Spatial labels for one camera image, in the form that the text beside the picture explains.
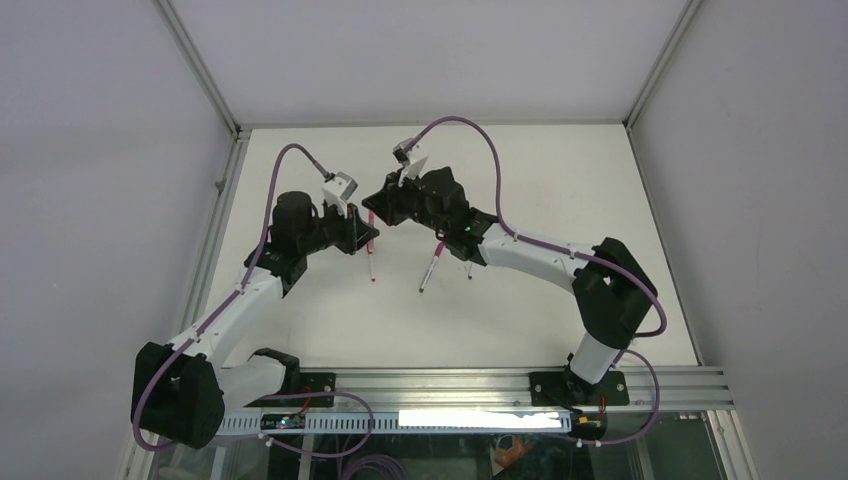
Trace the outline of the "white pen green end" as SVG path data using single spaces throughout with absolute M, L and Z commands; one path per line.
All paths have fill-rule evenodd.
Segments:
M 430 264 L 428 265 L 427 270 L 425 271 L 425 274 L 424 274 L 422 281 L 420 283 L 420 286 L 419 286 L 419 289 L 418 289 L 418 291 L 420 293 L 423 293 L 425 291 L 425 289 L 426 289 L 426 287 L 427 287 L 427 285 L 428 285 L 428 283 L 429 283 L 429 281 L 430 281 L 430 279 L 433 275 L 433 272 L 434 272 L 434 270 L 437 266 L 437 263 L 440 259 L 440 256 L 441 256 L 440 253 L 438 253 L 438 252 L 434 253 L 432 260 L 431 260 Z

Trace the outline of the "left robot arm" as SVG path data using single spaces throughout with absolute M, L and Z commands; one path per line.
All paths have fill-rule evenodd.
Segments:
M 145 432 L 194 449 L 208 445 L 224 417 L 255 402 L 288 406 L 305 395 L 297 357 L 268 347 L 244 363 L 225 362 L 254 323 L 291 293 L 308 257 L 327 250 L 354 255 L 379 231 L 357 206 L 331 197 L 322 214 L 309 194 L 266 199 L 257 246 L 233 290 L 199 320 L 164 344 L 149 342 L 135 359 L 130 420 L 139 446 L 156 450 Z

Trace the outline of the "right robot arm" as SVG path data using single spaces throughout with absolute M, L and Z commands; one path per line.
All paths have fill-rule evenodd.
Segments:
M 415 179 L 390 173 L 362 203 L 388 226 L 410 220 L 432 230 L 460 260 L 515 270 L 573 294 L 585 334 L 569 360 L 564 390 L 578 405 L 602 394 L 603 377 L 635 339 L 657 296 L 621 241 L 581 245 L 511 233 L 468 202 L 448 167 Z

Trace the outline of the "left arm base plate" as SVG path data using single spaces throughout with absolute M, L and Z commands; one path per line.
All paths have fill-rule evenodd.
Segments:
M 276 395 L 284 395 L 286 399 L 258 399 L 247 405 L 247 408 L 284 408 L 284 409 L 301 409 L 306 403 L 309 403 L 310 408 L 329 408 L 334 405 L 334 398 L 316 397 L 316 398 L 298 398 L 291 399 L 292 394 L 316 393 L 316 392 L 331 392 L 336 390 L 337 375 L 330 371 L 315 371 L 299 373 L 296 381 L 287 380 L 282 389 L 276 392 Z

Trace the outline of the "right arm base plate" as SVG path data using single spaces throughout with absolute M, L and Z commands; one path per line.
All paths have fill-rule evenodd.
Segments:
M 531 371 L 528 380 L 531 403 L 537 407 L 626 406 L 630 403 L 625 376 L 618 371 L 607 371 L 596 384 L 582 380 L 569 368 Z

